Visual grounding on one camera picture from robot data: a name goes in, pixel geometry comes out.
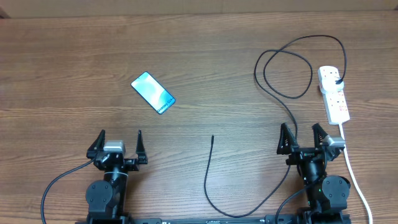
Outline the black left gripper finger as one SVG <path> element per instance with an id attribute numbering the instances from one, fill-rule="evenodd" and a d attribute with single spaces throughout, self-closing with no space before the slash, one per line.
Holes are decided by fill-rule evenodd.
<path id="1" fill-rule="evenodd" d="M 101 130 L 96 140 L 92 143 L 92 145 L 88 148 L 86 152 L 86 157 L 88 159 L 94 159 L 99 151 L 103 150 L 105 143 L 105 134 L 106 131 L 104 129 Z"/>
<path id="2" fill-rule="evenodd" d="M 137 146 L 136 146 L 137 160 L 139 164 L 148 164 L 148 157 L 144 147 L 142 138 L 142 131 L 139 129 L 137 133 Z"/>

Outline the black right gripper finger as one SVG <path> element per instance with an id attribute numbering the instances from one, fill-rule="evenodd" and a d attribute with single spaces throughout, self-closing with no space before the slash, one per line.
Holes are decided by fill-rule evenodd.
<path id="1" fill-rule="evenodd" d="M 280 138 L 277 146 L 277 154 L 288 155 L 297 152 L 299 144 L 286 123 L 280 126 Z"/>
<path id="2" fill-rule="evenodd" d="M 314 137 L 314 145 L 316 148 L 320 149 L 322 146 L 327 146 L 327 136 L 326 131 L 320 126 L 319 123 L 316 123 L 312 126 L 313 137 Z"/>

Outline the blue Galaxy smartphone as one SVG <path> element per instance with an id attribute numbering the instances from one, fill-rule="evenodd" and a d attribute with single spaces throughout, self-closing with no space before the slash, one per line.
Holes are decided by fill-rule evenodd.
<path id="1" fill-rule="evenodd" d="M 131 82 L 131 86 L 158 114 L 163 114 L 176 102 L 149 72 L 142 73 Z"/>

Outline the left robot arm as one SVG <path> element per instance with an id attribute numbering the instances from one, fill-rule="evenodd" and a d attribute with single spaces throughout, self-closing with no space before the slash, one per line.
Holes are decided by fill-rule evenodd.
<path id="1" fill-rule="evenodd" d="M 132 216 L 124 211 L 124 206 L 128 173 L 138 171 L 140 165 L 148 163 L 142 131 L 137 132 L 137 157 L 126 158 L 125 153 L 124 141 L 106 141 L 105 130 L 88 148 L 86 157 L 104 172 L 104 176 L 102 180 L 92 182 L 86 190 L 87 223 L 134 223 Z"/>

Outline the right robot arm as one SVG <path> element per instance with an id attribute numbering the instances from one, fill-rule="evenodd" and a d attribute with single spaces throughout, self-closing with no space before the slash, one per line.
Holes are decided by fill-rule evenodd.
<path id="1" fill-rule="evenodd" d="M 277 153 L 288 156 L 285 161 L 288 166 L 298 167 L 304 187 L 282 202 L 274 222 L 350 223 L 349 215 L 344 215 L 343 210 L 348 206 L 351 184 L 345 177 L 326 172 L 327 164 L 345 149 L 345 140 L 330 136 L 318 123 L 312 126 L 312 130 L 314 146 L 300 147 L 287 124 L 281 124 Z M 280 215 L 284 205 L 303 192 L 307 195 L 308 207 L 298 209 L 293 215 Z"/>

